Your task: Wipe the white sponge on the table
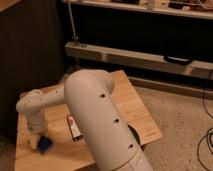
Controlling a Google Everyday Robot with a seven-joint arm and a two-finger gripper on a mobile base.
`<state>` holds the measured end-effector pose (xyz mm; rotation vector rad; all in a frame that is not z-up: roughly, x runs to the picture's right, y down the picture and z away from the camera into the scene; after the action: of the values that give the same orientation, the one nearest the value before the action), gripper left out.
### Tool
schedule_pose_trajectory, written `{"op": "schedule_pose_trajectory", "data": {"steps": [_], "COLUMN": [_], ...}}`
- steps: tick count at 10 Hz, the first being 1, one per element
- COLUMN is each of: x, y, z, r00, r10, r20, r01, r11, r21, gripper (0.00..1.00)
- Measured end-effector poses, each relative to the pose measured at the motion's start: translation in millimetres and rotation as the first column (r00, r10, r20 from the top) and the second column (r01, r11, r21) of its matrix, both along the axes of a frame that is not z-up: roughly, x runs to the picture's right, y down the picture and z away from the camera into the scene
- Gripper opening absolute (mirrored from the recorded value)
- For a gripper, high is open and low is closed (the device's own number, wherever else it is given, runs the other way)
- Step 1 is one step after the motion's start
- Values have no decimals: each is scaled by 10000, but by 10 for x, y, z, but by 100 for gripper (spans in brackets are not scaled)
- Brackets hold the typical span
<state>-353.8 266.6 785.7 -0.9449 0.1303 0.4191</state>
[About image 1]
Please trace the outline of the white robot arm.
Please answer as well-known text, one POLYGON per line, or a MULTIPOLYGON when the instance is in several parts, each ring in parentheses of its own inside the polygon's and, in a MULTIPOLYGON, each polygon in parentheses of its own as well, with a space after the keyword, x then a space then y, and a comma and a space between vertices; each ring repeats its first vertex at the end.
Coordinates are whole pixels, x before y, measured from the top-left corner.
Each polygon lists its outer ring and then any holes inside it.
POLYGON ((33 133, 45 131, 43 109, 66 104, 101 171, 153 171, 114 104, 114 80, 105 70, 78 70, 46 94, 32 90, 16 104, 33 133))

